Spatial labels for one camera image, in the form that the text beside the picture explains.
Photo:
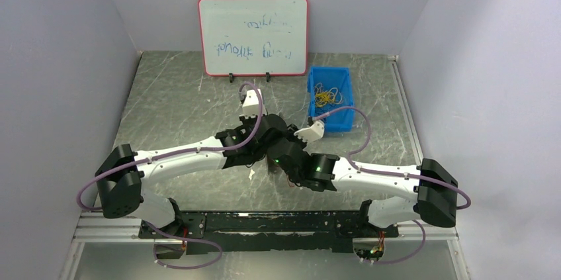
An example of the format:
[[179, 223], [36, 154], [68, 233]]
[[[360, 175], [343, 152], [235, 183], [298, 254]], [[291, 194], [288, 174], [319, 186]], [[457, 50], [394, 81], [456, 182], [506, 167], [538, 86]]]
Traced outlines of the dark grey cable spool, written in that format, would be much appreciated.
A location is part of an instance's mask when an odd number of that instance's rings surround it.
[[273, 159], [267, 158], [266, 165], [267, 165], [267, 173], [269, 175], [282, 175], [284, 173], [284, 171], [279, 166], [279, 164]]

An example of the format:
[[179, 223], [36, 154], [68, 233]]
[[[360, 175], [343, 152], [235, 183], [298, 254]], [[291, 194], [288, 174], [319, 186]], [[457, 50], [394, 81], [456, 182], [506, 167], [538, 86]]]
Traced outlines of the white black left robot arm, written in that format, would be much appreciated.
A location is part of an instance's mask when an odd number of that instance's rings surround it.
[[152, 151], [134, 151], [129, 144], [115, 147], [95, 174], [103, 216], [134, 216], [167, 233], [176, 232], [188, 225], [187, 218], [174, 199], [154, 193], [156, 183], [198, 171], [252, 165], [275, 142], [297, 131], [274, 114], [240, 121], [236, 128], [184, 146]]

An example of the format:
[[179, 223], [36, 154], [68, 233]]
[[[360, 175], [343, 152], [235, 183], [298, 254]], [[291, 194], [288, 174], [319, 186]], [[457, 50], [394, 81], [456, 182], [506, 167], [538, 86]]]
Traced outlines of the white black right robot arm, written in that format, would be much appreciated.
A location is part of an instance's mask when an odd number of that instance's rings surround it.
[[409, 166], [351, 163], [332, 154], [309, 154], [285, 138], [268, 148], [267, 156], [290, 182], [312, 191], [387, 194], [388, 199], [366, 202], [367, 222], [375, 227], [417, 219], [441, 228], [456, 224], [458, 182], [435, 160]]

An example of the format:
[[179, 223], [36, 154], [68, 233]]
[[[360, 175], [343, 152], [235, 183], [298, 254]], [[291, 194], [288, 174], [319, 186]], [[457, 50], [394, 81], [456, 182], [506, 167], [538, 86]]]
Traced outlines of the blue plastic bin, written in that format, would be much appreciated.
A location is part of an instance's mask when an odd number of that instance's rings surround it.
[[[353, 86], [347, 67], [310, 67], [307, 90], [308, 115], [318, 117], [339, 107], [354, 105]], [[354, 110], [344, 109], [323, 119], [327, 132], [348, 132], [353, 127]]]

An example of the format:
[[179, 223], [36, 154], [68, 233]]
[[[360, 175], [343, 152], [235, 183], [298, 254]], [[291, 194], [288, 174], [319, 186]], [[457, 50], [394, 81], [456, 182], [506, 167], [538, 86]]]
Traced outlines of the red framed whiteboard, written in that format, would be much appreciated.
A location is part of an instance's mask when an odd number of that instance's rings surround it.
[[308, 0], [199, 0], [198, 13], [208, 75], [306, 73]]

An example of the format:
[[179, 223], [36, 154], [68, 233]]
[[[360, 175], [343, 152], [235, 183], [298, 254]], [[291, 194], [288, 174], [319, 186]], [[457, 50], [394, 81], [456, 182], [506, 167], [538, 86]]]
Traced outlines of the black base frame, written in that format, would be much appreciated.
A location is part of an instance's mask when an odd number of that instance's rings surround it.
[[269, 250], [331, 250], [352, 253], [357, 238], [380, 236], [396, 238], [395, 224], [378, 228], [359, 210], [335, 211], [186, 211], [184, 228], [169, 231], [186, 236], [188, 254], [216, 251], [205, 241], [219, 244], [225, 252], [261, 252]]

